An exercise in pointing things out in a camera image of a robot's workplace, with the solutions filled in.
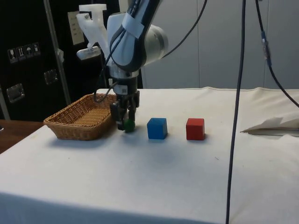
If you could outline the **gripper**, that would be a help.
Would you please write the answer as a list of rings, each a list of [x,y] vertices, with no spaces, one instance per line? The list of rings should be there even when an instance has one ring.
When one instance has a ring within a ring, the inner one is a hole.
[[[124,100],[122,97],[129,97],[128,106],[128,118],[135,120],[136,109],[140,104],[140,91],[137,91],[137,78],[131,79],[113,79],[114,83],[117,83],[113,88],[116,94],[116,101],[110,105],[110,112],[112,119],[116,122],[119,130],[125,130],[124,117],[127,109],[124,106]]]

